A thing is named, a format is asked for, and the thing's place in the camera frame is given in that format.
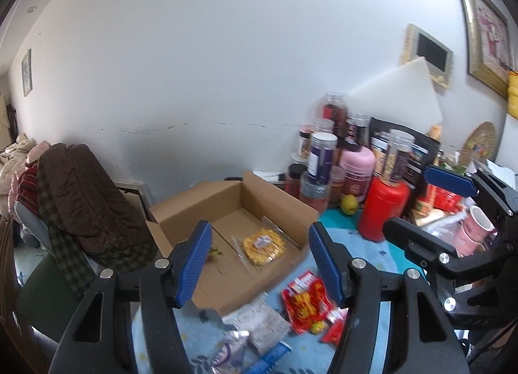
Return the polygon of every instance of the blue package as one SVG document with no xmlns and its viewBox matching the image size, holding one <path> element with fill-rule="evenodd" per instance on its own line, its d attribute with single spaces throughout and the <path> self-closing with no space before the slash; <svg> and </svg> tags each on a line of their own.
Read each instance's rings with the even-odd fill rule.
<svg viewBox="0 0 518 374">
<path fill-rule="evenodd" d="M 279 360 L 292 350 L 289 345 L 284 342 L 279 342 L 264 354 L 259 361 L 252 364 L 243 374 L 268 374 L 274 369 Z"/>
</svg>

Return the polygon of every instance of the green plaid shirt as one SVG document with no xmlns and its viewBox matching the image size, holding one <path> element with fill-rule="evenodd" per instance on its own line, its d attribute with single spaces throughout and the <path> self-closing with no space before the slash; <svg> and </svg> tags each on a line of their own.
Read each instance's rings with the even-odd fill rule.
<svg viewBox="0 0 518 374">
<path fill-rule="evenodd" d="M 86 260 L 77 239 L 66 231 L 63 219 L 54 202 L 50 184 L 45 173 L 45 160 L 38 165 L 38 209 L 40 218 L 47 224 L 54 258 L 73 292 L 82 297 L 96 277 Z M 118 272 L 140 270 L 151 263 L 157 252 L 151 234 L 141 245 L 124 250 L 112 249 L 89 257 L 101 266 Z"/>
</svg>

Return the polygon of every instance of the paper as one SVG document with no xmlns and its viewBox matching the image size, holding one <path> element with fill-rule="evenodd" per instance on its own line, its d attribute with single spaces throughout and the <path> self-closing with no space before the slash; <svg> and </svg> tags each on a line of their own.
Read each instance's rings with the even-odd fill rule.
<svg viewBox="0 0 518 374">
<path fill-rule="evenodd" d="M 507 167 L 501 167 L 488 160 L 488 168 L 493 175 L 499 180 L 503 181 L 508 186 L 516 190 L 516 180 L 514 178 L 514 171 Z"/>
<path fill-rule="evenodd" d="M 348 109 L 428 133 L 442 122 L 423 57 L 400 66 L 345 97 Z"/>
<path fill-rule="evenodd" d="M 291 330 L 290 324 L 265 301 L 263 293 L 248 304 L 222 317 L 224 324 L 250 332 L 250 343 L 259 355 L 268 352 Z"/>
</svg>

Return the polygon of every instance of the framed picture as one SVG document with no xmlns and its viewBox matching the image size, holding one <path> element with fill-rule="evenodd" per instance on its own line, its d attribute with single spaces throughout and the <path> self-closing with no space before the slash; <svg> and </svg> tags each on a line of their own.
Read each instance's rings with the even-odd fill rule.
<svg viewBox="0 0 518 374">
<path fill-rule="evenodd" d="M 23 56 L 22 60 L 22 83 L 23 96 L 27 96 L 32 91 L 32 73 L 30 71 L 30 49 Z"/>
<path fill-rule="evenodd" d="M 507 99 L 513 67 L 507 20 L 490 0 L 462 0 L 468 33 L 468 73 Z"/>
</svg>

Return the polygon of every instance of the pink bottle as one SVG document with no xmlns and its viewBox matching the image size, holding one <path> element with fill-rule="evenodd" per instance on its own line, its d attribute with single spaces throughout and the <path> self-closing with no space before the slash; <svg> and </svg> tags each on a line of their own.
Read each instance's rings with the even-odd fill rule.
<svg viewBox="0 0 518 374">
<path fill-rule="evenodd" d="M 369 188 L 376 157 L 373 152 L 362 146 L 358 152 L 344 150 L 340 166 L 345 170 L 345 180 L 342 187 L 344 195 L 352 194 L 362 202 Z"/>
</svg>

